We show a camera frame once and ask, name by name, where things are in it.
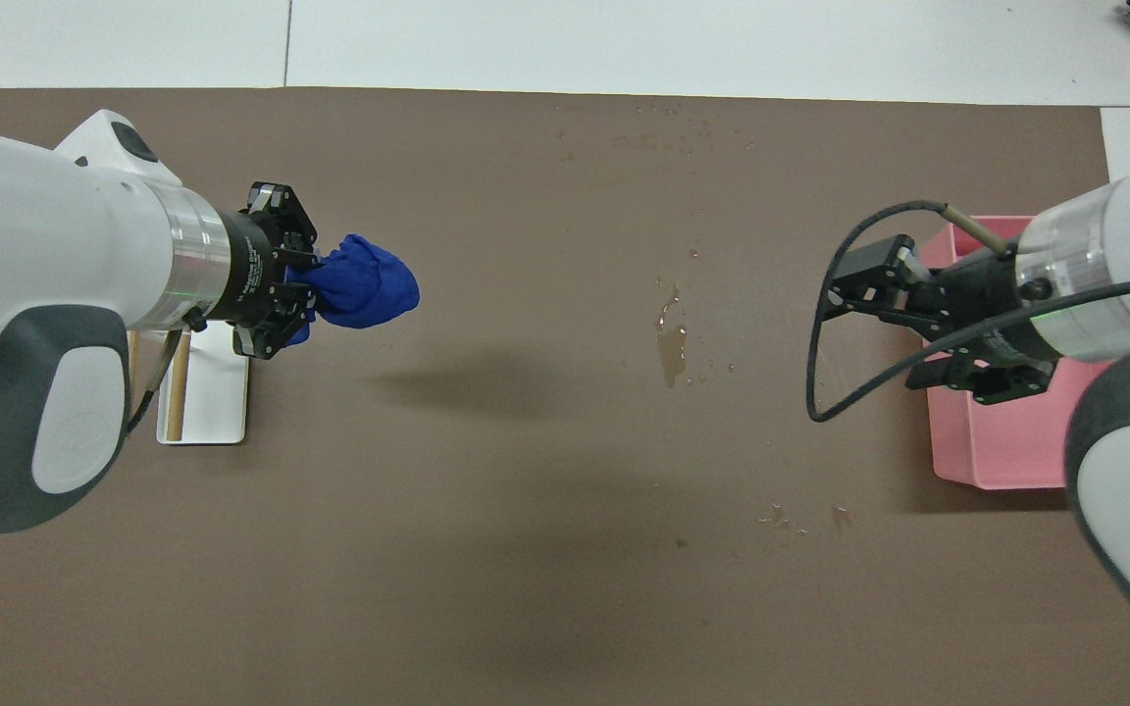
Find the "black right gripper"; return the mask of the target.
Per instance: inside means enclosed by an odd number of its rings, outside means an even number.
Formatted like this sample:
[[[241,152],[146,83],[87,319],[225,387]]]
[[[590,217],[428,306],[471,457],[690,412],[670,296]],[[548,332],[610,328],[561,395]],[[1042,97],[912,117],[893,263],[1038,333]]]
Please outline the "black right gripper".
[[[853,310],[875,317],[895,312],[901,295],[919,284],[923,284],[922,313],[935,319],[922,331],[932,341],[1027,305],[1016,259],[963,258],[929,269],[913,238],[894,235],[849,250],[828,267],[822,319],[831,321]],[[928,359],[909,372],[905,387],[960,390],[977,406],[1001,406],[1038,396],[1053,383],[1058,354],[1031,322],[988,329],[970,339],[967,348],[985,359],[970,354]]]

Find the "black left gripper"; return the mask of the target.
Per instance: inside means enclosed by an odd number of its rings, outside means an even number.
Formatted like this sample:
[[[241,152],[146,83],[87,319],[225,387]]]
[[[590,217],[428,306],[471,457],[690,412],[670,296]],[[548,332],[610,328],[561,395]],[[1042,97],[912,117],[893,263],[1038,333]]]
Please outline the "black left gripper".
[[[247,188],[246,213],[223,210],[223,227],[231,249],[223,321],[234,324],[234,354],[271,359],[308,323],[318,303],[313,286],[279,284],[278,263],[318,268],[318,228],[294,188],[266,180]]]

